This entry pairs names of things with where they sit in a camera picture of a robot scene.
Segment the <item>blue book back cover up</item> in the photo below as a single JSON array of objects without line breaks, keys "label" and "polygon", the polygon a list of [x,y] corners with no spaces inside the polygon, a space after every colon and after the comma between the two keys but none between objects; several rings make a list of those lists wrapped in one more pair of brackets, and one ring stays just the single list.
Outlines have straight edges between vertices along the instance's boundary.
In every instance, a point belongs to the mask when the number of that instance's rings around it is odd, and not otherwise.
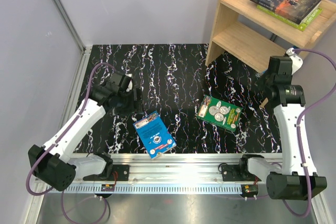
[{"label": "blue book back cover up", "polygon": [[159,114],[154,111],[133,124],[150,159],[155,159],[176,146]]}]

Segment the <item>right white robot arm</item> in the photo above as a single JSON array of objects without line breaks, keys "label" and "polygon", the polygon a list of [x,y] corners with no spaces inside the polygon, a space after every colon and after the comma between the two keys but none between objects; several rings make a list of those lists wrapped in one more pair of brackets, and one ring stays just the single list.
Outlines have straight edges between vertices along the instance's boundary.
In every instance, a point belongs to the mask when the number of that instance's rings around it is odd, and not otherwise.
[{"label": "right white robot arm", "polygon": [[271,56],[267,70],[256,83],[265,92],[278,123],[282,168],[261,155],[245,154],[239,160],[238,176],[243,180],[255,176],[265,182],[271,199],[308,200],[327,187],[327,179],[318,176],[310,155],[303,88],[291,83],[302,64],[298,56]]}]

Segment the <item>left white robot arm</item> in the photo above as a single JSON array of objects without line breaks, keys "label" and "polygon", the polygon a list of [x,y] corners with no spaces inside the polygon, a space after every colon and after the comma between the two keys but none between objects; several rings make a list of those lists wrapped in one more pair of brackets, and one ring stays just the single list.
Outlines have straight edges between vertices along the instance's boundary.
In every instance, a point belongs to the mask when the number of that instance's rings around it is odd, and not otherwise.
[{"label": "left white robot arm", "polygon": [[34,175],[57,191],[64,191],[75,179],[110,179],[113,160],[109,154],[72,157],[89,130],[110,112],[120,116],[142,112],[142,91],[133,84],[131,74],[115,72],[103,84],[90,84],[78,110],[55,136],[29,149],[29,176]]}]

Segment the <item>lime green treehouse book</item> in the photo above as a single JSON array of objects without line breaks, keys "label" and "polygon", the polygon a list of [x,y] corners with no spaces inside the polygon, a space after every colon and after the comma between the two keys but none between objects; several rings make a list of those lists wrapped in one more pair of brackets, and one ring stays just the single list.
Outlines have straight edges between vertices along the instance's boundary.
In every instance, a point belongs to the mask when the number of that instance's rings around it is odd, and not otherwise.
[{"label": "lime green treehouse book", "polygon": [[257,5],[257,9],[263,11],[264,13],[290,25],[291,27],[294,27],[297,30],[300,31],[305,31],[305,29],[322,13],[322,9],[321,8],[317,8],[316,10],[314,10],[309,16],[307,16],[300,24],[296,24],[292,21],[290,21],[289,19],[286,19],[278,14],[273,13],[272,11]]}]

